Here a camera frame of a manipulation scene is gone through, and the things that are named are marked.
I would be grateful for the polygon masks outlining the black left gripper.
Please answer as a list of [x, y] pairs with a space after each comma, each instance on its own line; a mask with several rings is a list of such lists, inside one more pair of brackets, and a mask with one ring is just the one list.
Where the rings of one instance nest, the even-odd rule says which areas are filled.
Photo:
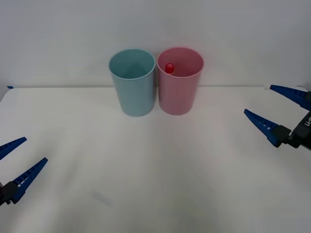
[[[6, 143], [0, 146], [0, 160], [2, 160], [5, 156], [15, 150], [18, 146], [24, 143], [27, 140], [26, 137], [22, 137]], [[40, 173], [42, 168], [48, 162], [47, 158], [43, 158], [26, 172], [15, 178], [13, 181], [10, 181], [6, 185], [4, 185], [4, 200], [2, 188], [3, 185], [0, 183], [0, 206], [3, 203], [13, 203], [16, 204], [20, 201], [23, 195], [26, 193], [27, 188], [31, 185], [37, 175]]]

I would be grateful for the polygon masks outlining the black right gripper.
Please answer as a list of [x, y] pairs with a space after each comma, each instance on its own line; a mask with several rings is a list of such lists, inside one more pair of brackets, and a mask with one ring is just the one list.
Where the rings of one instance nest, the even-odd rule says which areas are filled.
[[[279, 85], [271, 85], [270, 89], [285, 96], [291, 101], [298, 104], [300, 107], [311, 110], [311, 92], [298, 89], [288, 88]], [[286, 141], [291, 133], [291, 130], [285, 126], [278, 125], [269, 121], [247, 109], [244, 110], [247, 118], [266, 136], [268, 141], [278, 148]], [[290, 145], [294, 148], [300, 146], [311, 150], [311, 112], [298, 123], [289, 137]]]

